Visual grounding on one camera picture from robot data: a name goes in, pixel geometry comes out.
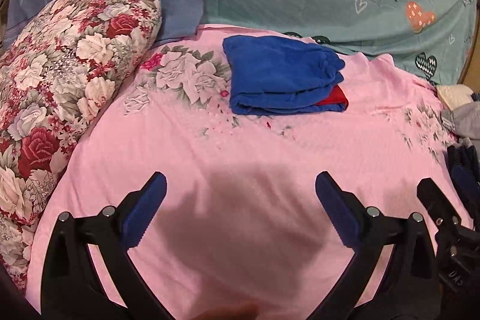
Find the blue and red pants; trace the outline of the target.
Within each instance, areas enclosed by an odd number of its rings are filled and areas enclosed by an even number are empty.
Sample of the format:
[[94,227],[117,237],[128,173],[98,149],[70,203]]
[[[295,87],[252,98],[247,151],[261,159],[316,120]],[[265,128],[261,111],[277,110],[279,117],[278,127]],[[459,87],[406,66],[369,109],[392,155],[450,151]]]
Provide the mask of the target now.
[[345,62],[316,43],[286,37],[232,36],[223,40],[232,71],[230,108],[237,115],[343,112],[339,87]]

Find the grey garment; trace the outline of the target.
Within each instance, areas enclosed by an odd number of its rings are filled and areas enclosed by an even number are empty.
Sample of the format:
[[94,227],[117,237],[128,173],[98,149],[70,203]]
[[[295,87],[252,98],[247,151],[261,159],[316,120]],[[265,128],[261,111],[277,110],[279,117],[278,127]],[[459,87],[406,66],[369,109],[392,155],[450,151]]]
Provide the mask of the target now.
[[442,125],[449,132],[462,137],[478,140],[480,138],[479,102],[472,101],[455,110],[443,110],[440,114]]

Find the wooden headboard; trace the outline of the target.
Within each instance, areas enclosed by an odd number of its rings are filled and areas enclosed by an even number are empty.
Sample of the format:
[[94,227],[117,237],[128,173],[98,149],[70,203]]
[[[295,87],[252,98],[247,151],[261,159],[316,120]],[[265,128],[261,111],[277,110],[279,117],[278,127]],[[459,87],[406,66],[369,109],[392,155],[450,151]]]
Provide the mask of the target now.
[[475,40],[469,52],[468,60],[460,75],[459,82],[478,92],[480,87],[480,46],[479,38]]

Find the black garment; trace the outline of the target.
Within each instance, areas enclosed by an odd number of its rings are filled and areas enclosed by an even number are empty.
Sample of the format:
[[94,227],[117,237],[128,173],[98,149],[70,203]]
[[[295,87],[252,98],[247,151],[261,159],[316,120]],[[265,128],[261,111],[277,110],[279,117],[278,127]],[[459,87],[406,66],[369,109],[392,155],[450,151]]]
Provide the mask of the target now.
[[450,145],[447,166],[451,182],[479,232],[479,156],[474,145]]

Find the pink floral bed sheet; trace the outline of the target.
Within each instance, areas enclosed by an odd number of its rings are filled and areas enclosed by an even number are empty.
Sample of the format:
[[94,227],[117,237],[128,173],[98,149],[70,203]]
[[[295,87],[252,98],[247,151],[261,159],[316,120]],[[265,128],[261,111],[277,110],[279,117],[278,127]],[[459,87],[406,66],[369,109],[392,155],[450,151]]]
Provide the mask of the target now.
[[263,319],[304,319],[351,258],[315,193],[328,171],[340,187],[384,214],[422,211],[431,178],[471,220],[445,158],[434,87],[388,54],[344,58],[341,113],[247,117],[230,110],[226,37],[207,25],[148,54],[80,139],[40,219],[26,296],[40,304],[41,273],[58,215],[91,216],[159,171],[168,193],[137,248],[135,266],[178,319],[221,305],[256,302]]

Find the red floral quilt roll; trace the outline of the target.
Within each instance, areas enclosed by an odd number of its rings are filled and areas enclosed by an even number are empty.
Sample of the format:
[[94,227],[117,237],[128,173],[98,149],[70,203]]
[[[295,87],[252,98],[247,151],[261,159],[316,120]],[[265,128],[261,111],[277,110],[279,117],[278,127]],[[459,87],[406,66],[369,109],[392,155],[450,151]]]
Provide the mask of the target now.
[[19,290],[78,140],[161,23],[160,0],[53,0],[1,57],[1,265]]

